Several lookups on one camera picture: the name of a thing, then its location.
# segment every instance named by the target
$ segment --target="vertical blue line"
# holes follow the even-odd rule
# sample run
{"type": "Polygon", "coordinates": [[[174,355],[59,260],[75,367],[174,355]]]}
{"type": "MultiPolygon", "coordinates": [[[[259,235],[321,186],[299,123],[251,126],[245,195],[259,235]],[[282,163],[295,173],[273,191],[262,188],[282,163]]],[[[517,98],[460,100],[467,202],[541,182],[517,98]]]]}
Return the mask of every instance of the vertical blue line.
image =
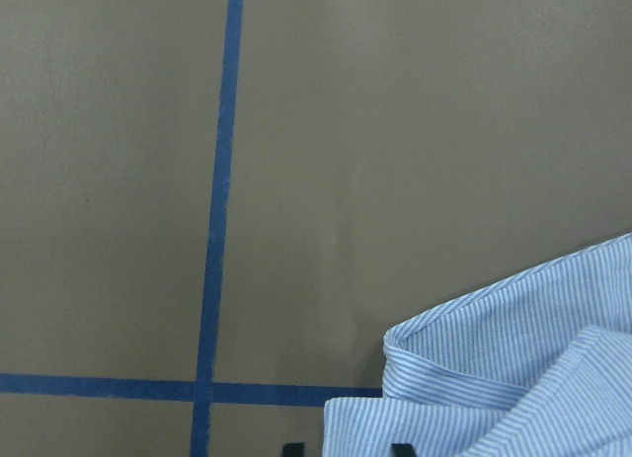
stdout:
{"type": "Polygon", "coordinates": [[[242,7],[243,0],[228,0],[219,120],[215,145],[215,167],[208,221],[204,291],[197,344],[191,457],[206,457],[208,454],[210,408],[213,402],[213,363],[217,348],[222,262],[226,241],[226,210],[230,191],[230,167],[237,99],[242,7]]]}

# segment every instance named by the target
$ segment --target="blue tape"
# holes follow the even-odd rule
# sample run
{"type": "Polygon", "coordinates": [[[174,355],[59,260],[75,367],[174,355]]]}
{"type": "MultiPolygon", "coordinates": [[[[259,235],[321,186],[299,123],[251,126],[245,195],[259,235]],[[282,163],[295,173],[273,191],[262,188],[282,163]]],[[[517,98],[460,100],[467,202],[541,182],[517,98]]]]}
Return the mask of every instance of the blue tape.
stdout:
{"type": "Polygon", "coordinates": [[[382,390],[375,388],[336,388],[328,386],[214,383],[213,394],[214,403],[323,407],[325,402],[332,398],[380,398],[382,396],[382,390]]]}
{"type": "Polygon", "coordinates": [[[206,457],[208,455],[210,407],[213,402],[212,377],[215,350],[217,349],[222,261],[226,242],[226,214],[230,191],[242,9],[243,0],[228,0],[215,166],[206,245],[204,291],[197,344],[191,457],[206,457]]]}
{"type": "Polygon", "coordinates": [[[194,383],[0,373],[0,393],[189,402],[194,383]]]}

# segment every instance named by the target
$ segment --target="gray surface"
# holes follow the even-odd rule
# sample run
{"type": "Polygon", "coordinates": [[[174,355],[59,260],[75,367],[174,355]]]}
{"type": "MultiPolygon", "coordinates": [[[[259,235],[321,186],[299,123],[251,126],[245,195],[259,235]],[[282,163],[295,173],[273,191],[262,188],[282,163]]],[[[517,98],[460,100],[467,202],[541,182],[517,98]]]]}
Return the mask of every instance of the gray surface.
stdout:
{"type": "Polygon", "coordinates": [[[0,0],[0,370],[193,379],[226,0],[0,0]]]}
{"type": "Polygon", "coordinates": [[[305,457],[321,455],[321,408],[215,405],[212,422],[213,457],[277,457],[288,442],[304,442],[305,457]]]}
{"type": "Polygon", "coordinates": [[[632,229],[632,0],[246,0],[216,378],[378,386],[383,333],[632,229]]]}
{"type": "Polygon", "coordinates": [[[191,404],[0,395],[0,455],[189,455],[191,404]]]}

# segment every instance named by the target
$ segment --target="folded cloth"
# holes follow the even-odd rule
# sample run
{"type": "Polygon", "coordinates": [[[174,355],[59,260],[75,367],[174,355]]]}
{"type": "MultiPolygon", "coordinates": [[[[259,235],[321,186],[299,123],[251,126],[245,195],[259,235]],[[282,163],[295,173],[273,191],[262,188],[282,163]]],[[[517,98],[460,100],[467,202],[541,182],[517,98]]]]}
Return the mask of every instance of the folded cloth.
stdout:
{"type": "Polygon", "coordinates": [[[382,399],[325,407],[325,457],[632,455],[632,234],[384,337],[382,399]]]}

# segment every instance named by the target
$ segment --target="blue and white striped fabric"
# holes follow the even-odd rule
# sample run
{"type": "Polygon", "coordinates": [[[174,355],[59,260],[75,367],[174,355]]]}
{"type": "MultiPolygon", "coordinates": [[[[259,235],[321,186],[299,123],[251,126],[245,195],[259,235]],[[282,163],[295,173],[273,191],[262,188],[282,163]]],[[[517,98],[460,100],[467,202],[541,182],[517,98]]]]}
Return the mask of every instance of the blue and white striped fabric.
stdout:
{"type": "Polygon", "coordinates": [[[383,399],[325,407],[324,457],[632,455],[632,234],[384,337],[383,399]]]}

